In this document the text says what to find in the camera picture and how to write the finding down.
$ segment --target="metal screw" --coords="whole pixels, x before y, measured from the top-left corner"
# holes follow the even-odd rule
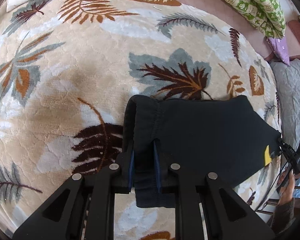
[[[72,175],[72,179],[73,180],[79,180],[82,178],[82,175],[80,173],[76,173]]]
[[[110,164],[109,168],[110,168],[111,170],[117,170],[117,169],[119,168],[119,165],[116,164],[116,163],[112,163],[112,164]]]
[[[209,172],[208,174],[208,178],[209,179],[217,179],[218,174],[216,174],[215,172]]]
[[[178,169],[180,169],[180,165],[178,163],[173,163],[173,164],[171,164],[170,168],[173,170],[178,170]]]

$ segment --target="blanket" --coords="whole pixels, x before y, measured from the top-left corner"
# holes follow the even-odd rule
[[[282,39],[285,20],[278,0],[224,0],[266,37]]]
[[[281,127],[268,63],[204,11],[176,0],[31,0],[9,13],[6,3],[0,7],[3,231],[11,235],[72,173],[93,174],[114,162],[135,94],[246,95],[269,125]],[[229,133],[240,138],[240,127]],[[235,191],[255,208],[279,167],[275,158]],[[133,198],[117,196],[115,212],[117,239],[174,236],[171,210],[137,209]]]

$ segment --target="sleeve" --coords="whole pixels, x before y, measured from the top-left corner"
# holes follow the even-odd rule
[[[277,235],[284,231],[293,219],[293,209],[294,209],[295,199],[293,198],[290,202],[284,205],[278,205],[274,211],[274,217],[271,223],[271,229]]]

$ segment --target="hand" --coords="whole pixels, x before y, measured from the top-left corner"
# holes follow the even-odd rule
[[[287,174],[286,171],[284,171],[282,173],[282,176],[280,177],[280,179],[278,181],[278,184],[280,184],[284,180],[284,177],[285,177],[286,174]],[[284,205],[284,204],[286,204],[286,203],[288,203],[292,200],[292,194],[293,194],[295,184],[296,184],[296,179],[294,177],[293,170],[291,170],[290,173],[289,173],[288,186],[287,187],[282,187],[281,190],[280,190],[280,192],[282,192],[282,194],[281,194],[280,199],[279,199],[279,203],[278,203],[279,206]]]

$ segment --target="purple fabric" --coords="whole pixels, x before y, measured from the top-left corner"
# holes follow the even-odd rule
[[[267,38],[267,41],[277,58],[281,59],[283,63],[290,66],[286,37],[283,37],[282,39]]]

